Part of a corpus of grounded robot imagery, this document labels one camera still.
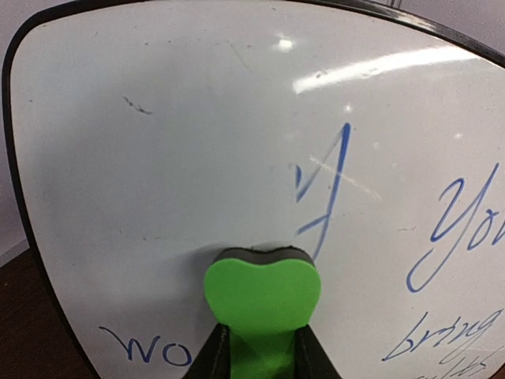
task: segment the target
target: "white wall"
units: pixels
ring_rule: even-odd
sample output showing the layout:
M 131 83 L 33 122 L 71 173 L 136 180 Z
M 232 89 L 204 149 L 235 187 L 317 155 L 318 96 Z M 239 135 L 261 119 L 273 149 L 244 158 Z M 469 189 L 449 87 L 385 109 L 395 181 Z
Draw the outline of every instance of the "white wall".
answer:
M 62 0 L 0 0 L 0 62 L 16 30 L 32 14 Z M 0 127 L 3 115 L 0 107 Z M 28 248 L 14 199 L 4 134 L 0 133 L 0 266 Z
M 449 26 L 505 54 L 504 0 L 403 0 L 402 9 Z

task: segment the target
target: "green eraser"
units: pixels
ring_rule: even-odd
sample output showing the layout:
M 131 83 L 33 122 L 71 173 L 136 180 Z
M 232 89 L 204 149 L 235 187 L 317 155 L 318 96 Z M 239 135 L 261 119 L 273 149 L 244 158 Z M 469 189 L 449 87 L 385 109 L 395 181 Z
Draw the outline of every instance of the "green eraser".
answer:
M 308 324 L 321 292 L 311 257 L 294 247 L 224 250 L 204 288 L 216 319 L 230 328 L 231 379 L 292 378 L 294 331 Z

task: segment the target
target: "word you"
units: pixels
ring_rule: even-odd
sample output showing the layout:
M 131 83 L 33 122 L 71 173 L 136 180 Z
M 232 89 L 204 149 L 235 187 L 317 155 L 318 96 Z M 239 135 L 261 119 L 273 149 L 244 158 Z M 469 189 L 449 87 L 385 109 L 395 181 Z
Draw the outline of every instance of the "word you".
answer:
M 492 240 L 489 240 L 488 236 L 491 232 L 492 225 L 494 224 L 495 217 L 499 215 L 499 211 L 493 211 L 491 208 L 488 208 L 485 212 L 483 212 L 484 214 L 482 216 L 484 218 L 478 224 L 478 226 L 476 228 L 470 229 L 470 227 L 473 226 L 473 220 L 475 219 L 477 214 L 480 215 L 479 211 L 481 209 L 482 202 L 484 201 L 486 194 L 488 193 L 489 187 L 491 186 L 492 181 L 495 178 L 496 172 L 498 171 L 498 167 L 499 163 L 497 163 L 493 167 L 492 172 L 489 175 L 489 178 L 484 183 L 482 189 L 475 196 L 470 205 L 466 209 L 464 209 L 461 214 L 454 214 L 455 212 L 453 211 L 453 209 L 455 207 L 455 204 L 459 201 L 459 198 L 462 195 L 463 190 L 465 189 L 465 179 L 459 178 L 454 180 L 442 192 L 442 194 L 439 197 L 439 201 L 441 201 L 451 191 L 455 190 L 451 202 L 447 206 L 447 209 L 443 213 L 442 217 L 440 218 L 439 222 L 437 223 L 435 229 L 432 232 L 430 241 L 433 244 L 436 244 L 438 241 L 441 241 L 444 238 L 452 237 L 454 239 L 454 243 L 452 244 L 452 247 L 449 249 L 449 251 L 445 253 L 445 255 L 443 253 L 441 254 L 443 256 L 443 259 L 436 266 L 431 275 L 427 279 L 421 280 L 421 282 L 419 282 L 418 285 L 414 285 L 413 276 L 423 264 L 427 264 L 426 259 L 433 254 L 433 252 L 435 251 L 435 247 L 432 247 L 425 255 L 421 257 L 419 261 L 417 261 L 417 263 L 409 271 L 406 278 L 406 285 L 410 292 L 416 293 L 422 291 L 423 288 L 425 288 L 426 285 L 428 285 L 428 283 L 433 280 L 433 278 L 439 273 L 442 267 L 447 263 L 449 258 L 451 258 L 453 252 L 456 251 L 456 249 L 460 246 L 461 241 L 467 236 L 467 234 L 468 236 L 471 235 L 470 240 L 466 245 L 467 251 L 476 249 L 484 242 L 487 242 L 491 246 L 494 246 L 505 235 L 505 221 L 503 221 L 498 231 L 496 233 L 493 232 L 492 235 L 490 236 L 492 237 Z M 459 225 L 461 225 L 462 227 L 459 228 L 460 232 L 458 234 L 458 232 L 455 231 L 455 229 Z
M 121 347 L 125 349 L 129 361 L 133 360 L 136 347 L 138 350 L 138 355 L 142 361 L 144 361 L 144 363 L 149 363 L 151 361 L 152 355 L 155 352 L 156 345 L 158 344 L 159 340 L 161 340 L 161 336 L 154 337 L 149 346 L 146 348 L 145 346 L 143 347 L 140 342 L 134 338 L 129 339 L 128 343 L 125 343 L 121 338 L 118 337 L 116 333 L 112 332 L 110 329 L 103 326 L 99 326 L 99 329 L 109 333 L 116 339 L 116 341 L 118 341 Z M 163 346 L 163 349 L 161 350 L 161 356 L 166 363 L 177 367 L 189 366 L 193 361 L 188 348 L 179 343 L 168 343 Z
M 317 217 L 316 219 L 310 221 L 309 223 L 307 223 L 303 227 L 300 227 L 295 232 L 295 235 L 302 235 L 306 231 L 309 231 L 312 228 L 317 227 L 318 225 L 321 225 L 320 236 L 317 241 L 316 248 L 314 250 L 314 254 L 312 255 L 312 258 L 314 260 L 317 258 L 317 256 L 319 255 L 319 253 L 321 251 L 321 248 L 323 247 L 324 239 L 326 238 L 326 233 L 327 233 L 328 227 L 330 226 L 331 214 L 333 213 L 333 208 L 334 208 L 335 202 L 337 200 L 337 194 L 339 192 L 339 185 L 340 185 L 340 177 L 342 176 L 342 172 L 344 169 L 344 163 L 346 160 L 347 147 L 349 146 L 350 131 L 351 131 L 350 124 L 346 123 L 340 129 L 337 136 L 331 142 L 330 148 L 326 151 L 324 158 L 321 160 L 322 164 L 318 165 L 316 167 L 316 169 L 310 173 L 310 175 L 307 177 L 306 180 L 303 180 L 304 175 L 303 175 L 303 172 L 302 172 L 300 166 L 296 165 L 296 177 L 295 177 L 296 195 L 295 196 L 296 196 L 296 202 L 299 203 L 301 201 L 301 199 L 303 199 L 303 197 L 310 190 L 312 184 L 314 183 L 314 180 L 319 176 L 322 165 L 328 161 L 328 159 L 330 158 L 330 154 L 336 149 L 339 142 L 342 142 L 340 144 L 340 153 L 339 153 L 339 159 L 337 161 L 337 170 L 336 170 L 335 176 L 333 178 L 333 185 L 331 186 L 330 198 L 329 198 L 328 203 L 326 205 L 325 213 L 322 216 Z
M 491 313 L 483 321 L 476 321 L 471 325 L 469 322 L 460 323 L 462 318 L 459 316 L 451 326 L 440 328 L 434 332 L 426 330 L 425 333 L 422 334 L 421 330 L 424 328 L 422 328 L 421 325 L 426 320 L 426 317 L 428 317 L 428 312 L 426 312 L 409 334 L 407 334 L 386 357 L 382 358 L 382 361 L 387 362 L 406 353 L 414 353 L 421 346 L 431 346 L 433 348 L 444 345 L 448 347 L 454 346 L 452 345 L 453 343 L 461 342 L 460 344 L 456 344 L 457 346 L 454 350 L 446 355 L 446 357 L 440 361 L 440 364 L 450 362 L 463 354 L 470 346 L 479 340 L 495 324 L 496 319 L 502 312 L 503 308 Z

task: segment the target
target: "blue marker writing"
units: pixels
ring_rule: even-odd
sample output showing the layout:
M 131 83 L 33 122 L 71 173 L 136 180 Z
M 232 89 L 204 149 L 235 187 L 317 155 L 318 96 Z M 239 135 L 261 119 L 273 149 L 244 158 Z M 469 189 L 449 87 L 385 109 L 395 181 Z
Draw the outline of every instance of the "blue marker writing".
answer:
M 151 344 L 149 345 L 149 348 L 146 351 L 144 349 L 144 347 L 142 347 L 140 342 L 134 338 L 130 339 L 128 344 L 126 344 L 121 340 L 121 338 L 118 337 L 118 335 L 116 333 L 112 332 L 110 329 L 105 328 L 104 326 L 99 326 L 99 329 L 101 329 L 105 332 L 108 332 L 111 336 L 114 337 L 114 339 L 116 341 L 118 341 L 118 343 L 122 346 L 122 348 L 125 349 L 125 352 L 128 356 L 129 361 L 133 360 L 134 347 L 137 347 L 137 350 L 140 353 L 140 357 L 142 358 L 142 361 L 144 363 L 149 363 L 151 361 L 152 355 L 156 349 L 156 344 L 161 339 L 161 336 L 156 336 L 155 338 L 153 338 L 151 341 Z M 175 350 L 178 349 L 179 351 L 182 352 L 182 354 L 185 356 L 185 358 L 179 362 L 175 362 L 173 358 L 169 357 L 169 353 L 170 353 L 171 349 L 175 349 Z M 177 367 L 189 366 L 193 360 L 191 357 L 191 354 L 189 353 L 188 348 L 184 345 L 179 344 L 179 343 L 169 343 L 169 344 L 165 345 L 165 347 L 163 348 L 163 352 L 162 352 L 162 358 L 166 363 L 168 363 L 172 366 L 177 366 Z
M 469 322 L 460 323 L 461 316 L 456 319 L 456 321 L 445 328 L 440 328 L 433 332 L 426 330 L 424 335 L 419 338 L 415 335 L 420 331 L 420 327 L 428 316 L 426 312 L 423 317 L 418 321 L 418 323 L 412 328 L 409 334 L 400 342 L 392 351 L 389 352 L 386 357 L 382 360 L 383 362 L 389 361 L 393 358 L 397 358 L 405 353 L 414 353 L 421 345 L 426 346 L 427 341 L 433 343 L 432 347 L 438 347 L 440 344 L 448 347 L 453 343 L 459 343 L 451 353 L 446 355 L 444 358 L 452 360 L 459 355 L 463 354 L 470 346 L 472 346 L 479 338 L 481 338 L 494 324 L 496 319 L 502 314 L 503 308 L 491 313 L 483 321 L 476 321 L 473 324 Z
M 300 227 L 295 233 L 295 235 L 301 235 L 301 234 L 305 233 L 306 231 L 309 231 L 313 227 L 316 227 L 319 224 L 322 224 L 320 236 L 317 241 L 316 249 L 314 250 L 313 259 L 316 259 L 317 256 L 319 255 L 319 253 L 321 251 L 321 247 L 323 246 L 323 243 L 324 243 L 324 239 L 326 238 L 326 233 L 327 233 L 328 227 L 330 225 L 331 214 L 333 213 L 335 201 L 337 200 L 337 193 L 339 191 L 340 177 L 342 176 L 342 171 L 343 171 L 344 163 L 346 160 L 349 139 L 350 139 L 350 124 L 346 123 L 340 129 L 339 134 L 335 137 L 335 139 L 331 143 L 331 146 L 328 149 L 328 151 L 322 161 L 323 163 L 326 163 L 326 161 L 330 157 L 330 154 L 337 147 L 337 144 L 339 144 L 339 142 L 342 141 L 342 143 L 340 145 L 339 160 L 337 162 L 337 171 L 336 171 L 335 177 L 333 179 L 333 186 L 331 187 L 330 199 L 329 199 L 327 206 L 326 206 L 326 212 L 321 217 L 318 217 L 318 218 L 312 220 L 311 222 L 307 223 L 303 227 Z M 321 170 L 321 165 L 319 165 L 311 173 L 311 175 L 305 181 L 305 183 L 303 185 L 301 185 L 303 173 L 301 171 L 301 168 L 298 165 L 296 166 L 295 188 L 297 190 L 297 192 L 296 192 L 297 203 L 300 202 L 300 200 L 303 198 L 303 196 L 305 196 L 307 194 L 307 192 L 309 191 L 309 189 L 311 188 L 311 186 L 314 182 L 314 179 L 320 173 L 320 170 Z
M 426 263 L 426 259 L 432 255 L 433 251 L 435 248 L 431 248 L 425 255 L 417 261 L 417 263 L 412 267 L 412 269 L 409 271 L 407 274 L 406 278 L 406 285 L 407 288 L 409 289 L 410 292 L 416 293 L 419 291 L 422 291 L 423 288 L 428 285 L 429 282 L 433 280 L 433 278 L 436 276 L 436 274 L 439 273 L 439 271 L 442 269 L 442 267 L 447 263 L 449 258 L 451 257 L 452 253 L 456 250 L 456 248 L 459 246 L 459 243 L 465 236 L 466 232 L 468 231 L 470 224 L 472 223 L 473 219 L 475 218 L 475 215 L 477 214 L 479 208 L 481 207 L 482 201 L 484 200 L 486 193 L 489 190 L 490 185 L 492 184 L 492 181 L 496 175 L 496 172 L 498 171 L 499 163 L 497 163 L 494 168 L 492 169 L 491 175 L 489 175 L 488 180 L 482 187 L 481 191 L 477 194 L 477 196 L 473 199 L 471 204 L 463 211 L 463 213 L 459 216 L 456 217 L 456 219 L 451 222 L 447 226 L 447 217 L 448 216 L 453 216 L 452 215 L 452 209 L 455 206 L 455 204 L 458 202 L 459 197 L 465 188 L 465 179 L 464 178 L 459 178 L 453 181 L 440 195 L 439 201 L 441 201 L 446 194 L 451 192 L 453 189 L 456 189 L 456 193 L 453 196 L 451 203 L 447 207 L 445 213 L 442 215 L 442 218 L 440 221 L 437 223 L 435 230 L 432 232 L 432 236 L 430 238 L 430 241 L 435 243 L 442 238 L 446 237 L 451 231 L 453 231 L 464 219 L 466 219 L 466 224 L 462 228 L 461 233 L 459 236 L 456 238 L 456 241 L 454 245 L 451 247 L 448 253 L 446 253 L 445 257 L 442 259 L 442 261 L 436 266 L 435 270 L 430 274 L 430 276 L 427 279 L 423 279 L 419 282 L 418 285 L 413 284 L 413 276 L 416 273 L 416 271 L 424 264 Z M 489 230 L 492 225 L 493 218 L 498 215 L 498 212 L 493 212 L 491 209 L 488 209 L 486 212 L 488 215 L 484 219 L 484 221 L 479 225 L 475 233 L 473 234 L 473 237 L 470 239 L 469 244 L 467 246 L 468 250 L 473 250 L 476 247 L 478 247 L 488 236 Z M 503 236 L 503 228 L 504 225 L 502 225 L 502 228 L 500 229 L 498 235 L 495 237 L 493 240 L 493 245 L 498 242 L 498 240 Z

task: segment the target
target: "white board surface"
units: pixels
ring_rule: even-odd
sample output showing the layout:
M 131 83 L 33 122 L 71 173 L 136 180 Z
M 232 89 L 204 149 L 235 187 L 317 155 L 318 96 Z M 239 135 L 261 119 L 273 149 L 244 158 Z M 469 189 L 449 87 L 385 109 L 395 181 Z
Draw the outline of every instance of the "white board surface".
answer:
M 183 376 L 230 246 L 317 255 L 345 379 L 505 362 L 502 68 L 323 6 L 147 2 L 36 27 L 10 84 L 37 246 L 102 377 Z

